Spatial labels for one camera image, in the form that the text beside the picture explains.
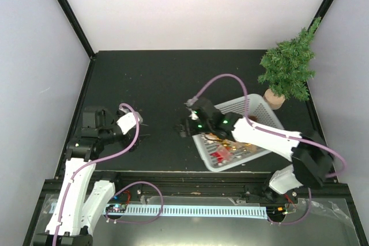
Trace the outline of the white perforated plastic basket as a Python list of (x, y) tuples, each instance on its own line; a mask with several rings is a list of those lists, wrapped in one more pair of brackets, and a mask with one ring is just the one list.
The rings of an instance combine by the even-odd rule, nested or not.
[[(215, 107), (222, 113), (234, 112), (242, 116), (244, 115), (244, 110), (248, 109), (248, 116), (252, 117), (254, 122), (279, 130), (284, 129), (276, 114), (272, 111), (264, 98), (258, 94), (248, 95), (247, 100), (242, 96), (217, 104)], [(236, 142), (219, 141), (214, 135), (210, 134), (198, 134), (193, 136), (199, 156), (208, 170), (212, 172), (226, 171), (271, 152), (270, 150), (252, 144), (255, 139), (253, 137), (248, 137), (251, 127), (246, 122), (244, 122), (241, 127), (237, 127), (235, 131)], [(218, 163), (216, 159), (210, 155), (220, 145), (224, 145), (231, 152), (232, 158), (230, 161)]]

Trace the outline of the small green christmas tree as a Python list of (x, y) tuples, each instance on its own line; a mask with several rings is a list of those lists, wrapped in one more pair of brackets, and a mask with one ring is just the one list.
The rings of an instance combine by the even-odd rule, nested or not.
[(258, 76), (258, 82), (268, 85), (263, 97), (271, 109), (281, 108), (290, 98), (308, 100), (307, 81), (315, 76), (310, 69), (315, 58), (311, 43), (320, 23), (321, 18), (315, 18), (309, 28), (302, 28), (296, 37), (277, 43), (263, 55), (260, 65), (265, 72)]

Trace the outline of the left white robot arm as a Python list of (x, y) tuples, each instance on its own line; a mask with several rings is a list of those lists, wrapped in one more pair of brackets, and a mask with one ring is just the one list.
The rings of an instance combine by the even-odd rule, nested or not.
[(92, 245), (93, 233), (105, 205), (123, 195), (113, 176), (96, 181), (87, 193), (96, 165), (127, 153), (136, 143), (143, 119), (128, 104), (114, 116), (103, 107), (86, 107), (80, 132), (66, 147), (65, 176), (57, 205), (33, 245)]

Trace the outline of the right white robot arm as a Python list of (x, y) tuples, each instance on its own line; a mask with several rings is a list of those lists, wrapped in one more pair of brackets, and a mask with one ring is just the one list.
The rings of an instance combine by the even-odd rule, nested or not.
[(320, 189), (329, 177), (333, 159), (316, 133), (304, 136), (260, 124), (236, 112), (224, 113), (203, 97), (190, 104), (189, 110), (190, 116), (175, 126), (181, 137), (211, 135), (212, 142), (251, 144), (289, 161), (288, 166), (275, 171), (260, 189), (260, 194), (270, 202), (296, 188)]

